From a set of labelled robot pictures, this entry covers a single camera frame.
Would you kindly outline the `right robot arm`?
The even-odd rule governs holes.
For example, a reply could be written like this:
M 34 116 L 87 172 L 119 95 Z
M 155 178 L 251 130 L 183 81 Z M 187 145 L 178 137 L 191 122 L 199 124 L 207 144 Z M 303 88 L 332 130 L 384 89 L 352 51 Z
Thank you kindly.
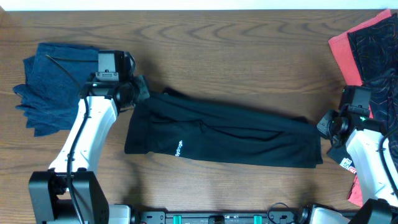
M 313 204 L 303 208 L 298 223 L 397 223 L 397 171 L 388 143 L 395 132 L 370 118 L 371 92 L 363 86 L 344 87 L 338 110 L 330 110 L 317 124 L 323 138 L 350 155 L 363 206 L 347 214 Z

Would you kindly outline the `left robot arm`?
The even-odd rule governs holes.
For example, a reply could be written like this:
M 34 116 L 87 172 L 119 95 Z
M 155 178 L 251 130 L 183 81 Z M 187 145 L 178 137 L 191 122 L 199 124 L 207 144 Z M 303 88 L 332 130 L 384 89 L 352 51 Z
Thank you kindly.
M 132 208 L 110 205 L 96 178 L 103 146 L 120 112 L 149 97 L 129 52 L 101 50 L 98 69 L 79 86 L 78 114 L 62 150 L 35 171 L 29 193 L 36 223 L 133 223 Z

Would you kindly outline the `black t-shirt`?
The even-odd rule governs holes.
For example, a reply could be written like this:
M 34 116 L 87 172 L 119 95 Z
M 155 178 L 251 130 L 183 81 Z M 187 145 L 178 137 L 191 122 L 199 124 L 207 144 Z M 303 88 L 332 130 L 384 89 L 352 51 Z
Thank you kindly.
M 318 131 L 305 118 L 194 100 L 173 89 L 136 105 L 124 152 L 312 169 L 323 162 Z

